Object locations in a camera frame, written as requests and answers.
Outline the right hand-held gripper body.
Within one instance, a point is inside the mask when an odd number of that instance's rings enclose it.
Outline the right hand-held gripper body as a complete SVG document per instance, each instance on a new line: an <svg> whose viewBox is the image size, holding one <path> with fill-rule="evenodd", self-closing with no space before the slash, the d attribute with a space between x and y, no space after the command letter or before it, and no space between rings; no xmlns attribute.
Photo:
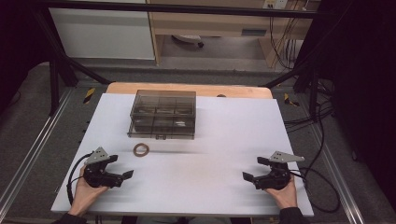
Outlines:
<svg viewBox="0 0 396 224"><path fill-rule="evenodd" d="M271 171L267 175L256 176L253 184L256 189L283 189L290 181L289 162L304 161L304 157L276 151L272 156L266 158L270 161Z"/></svg>

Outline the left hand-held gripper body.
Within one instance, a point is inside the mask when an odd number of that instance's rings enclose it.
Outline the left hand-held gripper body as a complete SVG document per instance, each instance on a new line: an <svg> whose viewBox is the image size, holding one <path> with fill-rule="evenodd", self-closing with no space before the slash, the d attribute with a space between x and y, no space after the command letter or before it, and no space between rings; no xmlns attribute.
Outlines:
<svg viewBox="0 0 396 224"><path fill-rule="evenodd" d="M99 147L85 161L83 177L93 188L98 187L120 187L123 182L122 175L112 174L106 171L109 165L109 155Z"/></svg>

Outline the person's right hand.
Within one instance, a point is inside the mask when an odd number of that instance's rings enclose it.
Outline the person's right hand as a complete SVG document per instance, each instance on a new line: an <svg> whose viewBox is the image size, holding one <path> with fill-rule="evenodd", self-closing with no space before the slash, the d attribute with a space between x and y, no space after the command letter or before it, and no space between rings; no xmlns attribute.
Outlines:
<svg viewBox="0 0 396 224"><path fill-rule="evenodd" d="M297 207L297 192L294 177L290 178L289 183L283 189L265 189L266 193L271 195L279 209Z"/></svg>

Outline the person's left hand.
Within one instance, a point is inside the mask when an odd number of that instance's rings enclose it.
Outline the person's left hand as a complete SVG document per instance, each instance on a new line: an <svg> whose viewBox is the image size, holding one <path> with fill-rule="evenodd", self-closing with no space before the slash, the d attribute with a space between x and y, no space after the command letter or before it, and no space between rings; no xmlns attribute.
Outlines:
<svg viewBox="0 0 396 224"><path fill-rule="evenodd" d="M84 169L85 167L80 169L82 178L76 184L75 198L68 211L69 215L76 217L83 217L95 201L108 190L108 187L91 187L83 177Z"/></svg>

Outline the yellow black floor tape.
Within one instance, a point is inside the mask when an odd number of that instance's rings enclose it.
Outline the yellow black floor tape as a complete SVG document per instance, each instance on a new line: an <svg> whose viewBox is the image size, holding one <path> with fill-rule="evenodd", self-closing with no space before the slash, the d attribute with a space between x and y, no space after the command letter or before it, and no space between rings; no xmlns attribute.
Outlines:
<svg viewBox="0 0 396 224"><path fill-rule="evenodd" d="M286 105L300 106L298 102L292 101L287 93L284 93L284 103Z"/></svg>
<svg viewBox="0 0 396 224"><path fill-rule="evenodd" d="M89 101L91 100L94 92L95 92L95 88L89 88L88 89L88 91L87 91L87 93L86 93L86 95L84 97L83 104L88 104L89 103Z"/></svg>

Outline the clear smoky drawer storage box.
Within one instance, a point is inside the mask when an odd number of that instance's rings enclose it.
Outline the clear smoky drawer storage box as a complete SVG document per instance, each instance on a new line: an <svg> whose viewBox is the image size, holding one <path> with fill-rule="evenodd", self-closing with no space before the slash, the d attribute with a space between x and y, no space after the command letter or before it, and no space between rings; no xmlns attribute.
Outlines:
<svg viewBox="0 0 396 224"><path fill-rule="evenodd" d="M130 118L129 137L193 139L196 92L138 90Z"/></svg>

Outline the wooden table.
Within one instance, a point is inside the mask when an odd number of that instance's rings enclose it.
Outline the wooden table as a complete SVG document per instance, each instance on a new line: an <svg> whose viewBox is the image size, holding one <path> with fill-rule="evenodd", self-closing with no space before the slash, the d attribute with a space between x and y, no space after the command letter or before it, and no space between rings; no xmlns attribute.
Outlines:
<svg viewBox="0 0 396 224"><path fill-rule="evenodd" d="M195 91L198 96L217 97L224 95L233 98L272 99L273 94L267 88L224 85L176 84L176 83L133 83L114 82L108 85L106 93L135 94L138 90L155 91Z"/></svg>

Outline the white cabinet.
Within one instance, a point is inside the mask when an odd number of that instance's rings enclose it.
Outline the white cabinet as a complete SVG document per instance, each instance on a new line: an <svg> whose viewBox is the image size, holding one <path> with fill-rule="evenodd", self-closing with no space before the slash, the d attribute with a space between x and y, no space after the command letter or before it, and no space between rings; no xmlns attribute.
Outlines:
<svg viewBox="0 0 396 224"><path fill-rule="evenodd" d="M63 8L49 12L69 57L155 58L147 12Z"/></svg>

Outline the white power strip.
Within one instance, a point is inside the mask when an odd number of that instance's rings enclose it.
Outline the white power strip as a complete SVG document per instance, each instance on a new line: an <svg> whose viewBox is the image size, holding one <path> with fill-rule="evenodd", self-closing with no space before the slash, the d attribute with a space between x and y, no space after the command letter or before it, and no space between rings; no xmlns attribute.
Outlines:
<svg viewBox="0 0 396 224"><path fill-rule="evenodd" d="M198 35L173 35L173 38L184 43L196 44L199 48L205 45Z"/></svg>

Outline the light wooden desk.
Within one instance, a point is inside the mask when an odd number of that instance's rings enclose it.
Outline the light wooden desk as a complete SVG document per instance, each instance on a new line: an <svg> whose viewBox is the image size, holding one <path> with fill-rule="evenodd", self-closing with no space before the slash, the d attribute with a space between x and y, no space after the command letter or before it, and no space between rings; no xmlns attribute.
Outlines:
<svg viewBox="0 0 396 224"><path fill-rule="evenodd" d="M212 7L263 8L264 0L146 0L149 4L192 5ZM288 0L284 9L315 10L313 0ZM259 18L209 14L178 14L150 12L150 28L156 45L154 53L161 56L160 38L166 35L247 36L259 40L266 63L276 66L289 40L303 40L311 26L310 19Z"/></svg>

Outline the aluminium floor rail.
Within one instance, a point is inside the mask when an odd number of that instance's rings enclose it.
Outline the aluminium floor rail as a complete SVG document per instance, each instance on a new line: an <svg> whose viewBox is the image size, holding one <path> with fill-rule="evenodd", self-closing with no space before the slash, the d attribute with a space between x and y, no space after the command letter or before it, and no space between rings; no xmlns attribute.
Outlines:
<svg viewBox="0 0 396 224"><path fill-rule="evenodd" d="M327 168L330 175L330 179L333 182L335 188L338 190L340 195L340 201L343 205L346 216L350 224L364 224L364 219L361 214L359 207L357 206L352 193L345 181L338 165L335 162L329 147L324 141L324 132L320 129L318 123L314 123L312 126L312 133L316 137L319 147L321 148L321 158Z"/></svg>
<svg viewBox="0 0 396 224"><path fill-rule="evenodd" d="M55 112L49 116L46 120L43 128L39 132L37 138L31 145L27 155L24 157L21 165L19 166L17 172L11 179L10 183L7 185L5 192L0 197L0 220L4 219L9 208L13 204L15 198L17 197L21 187L26 180L27 176L32 170L32 167L35 164L35 161L39 157L39 154L46 145L54 127L56 126L60 116L64 112L70 97L75 92L74 88L66 88L60 101L59 107L55 110Z"/></svg>

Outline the white wall outlet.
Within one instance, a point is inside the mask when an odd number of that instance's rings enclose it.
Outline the white wall outlet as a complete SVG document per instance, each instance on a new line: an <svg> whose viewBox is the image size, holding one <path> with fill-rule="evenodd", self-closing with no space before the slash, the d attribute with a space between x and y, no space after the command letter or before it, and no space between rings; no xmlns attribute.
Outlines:
<svg viewBox="0 0 396 224"><path fill-rule="evenodd" d="M262 7L269 9L284 9L288 0L264 0Z"/></svg>

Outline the black metal frame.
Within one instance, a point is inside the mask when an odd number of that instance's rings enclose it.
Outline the black metal frame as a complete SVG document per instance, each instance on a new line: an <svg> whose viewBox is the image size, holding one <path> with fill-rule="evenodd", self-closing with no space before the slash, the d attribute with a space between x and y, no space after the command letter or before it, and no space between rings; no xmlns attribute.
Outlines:
<svg viewBox="0 0 396 224"><path fill-rule="evenodd" d="M298 18L298 19L318 19L327 20L332 14L322 11L297 11L286 9L253 9L246 7L212 7L212 6L185 6L168 4L144 4L144 3L117 3L117 2L98 2L98 1L71 1L71 0L32 0L27 3L31 14L45 39L47 40L48 53L51 55L50 77L51 77L51 111L53 114L58 107L56 100L57 94L57 73L67 86L76 86L78 81L72 67L98 81L108 85L110 80L100 77L84 65L71 59L61 47L61 42L55 38L55 31L51 30L47 20L43 17L44 9L52 8L71 8L88 10L110 10L110 11L136 11L136 12L160 12L160 13L188 13L188 14L209 14L227 16L250 16L268 18Z"/></svg>

